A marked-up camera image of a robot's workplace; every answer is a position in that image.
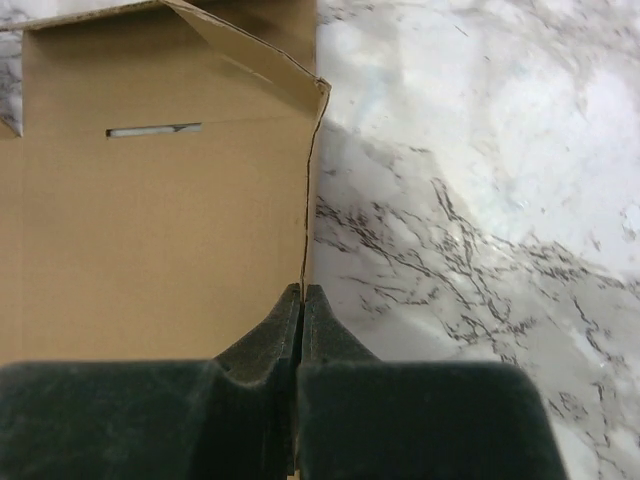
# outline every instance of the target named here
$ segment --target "cardboard flap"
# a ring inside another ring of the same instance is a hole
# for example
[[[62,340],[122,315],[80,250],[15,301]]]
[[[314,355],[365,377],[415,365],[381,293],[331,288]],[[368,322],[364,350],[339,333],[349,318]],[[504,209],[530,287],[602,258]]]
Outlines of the cardboard flap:
[[[0,140],[8,140],[15,137],[17,137],[17,134],[13,131],[13,128],[0,118]]]
[[[324,113],[329,84],[291,56],[183,0],[160,1],[171,7],[228,61],[287,92],[306,110]]]

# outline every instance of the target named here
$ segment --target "marble surface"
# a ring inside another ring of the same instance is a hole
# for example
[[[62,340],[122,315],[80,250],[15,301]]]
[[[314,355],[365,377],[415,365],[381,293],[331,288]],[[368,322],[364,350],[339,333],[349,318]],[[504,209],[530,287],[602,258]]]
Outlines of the marble surface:
[[[4,0],[0,21],[118,0]],[[640,479],[640,3],[320,0],[317,280],[388,360],[520,365],[573,480]],[[19,125],[19,38],[0,38]]]

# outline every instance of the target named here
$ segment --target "slit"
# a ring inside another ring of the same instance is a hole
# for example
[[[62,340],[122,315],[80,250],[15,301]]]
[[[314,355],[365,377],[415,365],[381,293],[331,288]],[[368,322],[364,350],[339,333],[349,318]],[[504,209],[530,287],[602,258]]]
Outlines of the slit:
[[[180,123],[175,125],[153,125],[148,127],[110,128],[106,131],[106,135],[108,138],[138,137],[140,135],[199,132],[201,130],[201,123]]]

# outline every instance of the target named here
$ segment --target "cardboard box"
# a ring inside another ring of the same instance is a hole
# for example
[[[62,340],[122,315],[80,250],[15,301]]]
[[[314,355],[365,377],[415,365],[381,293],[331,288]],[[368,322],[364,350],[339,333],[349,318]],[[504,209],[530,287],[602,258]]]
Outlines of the cardboard box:
[[[315,2],[207,10],[5,28],[24,134],[0,127],[0,364],[211,357],[309,277]]]

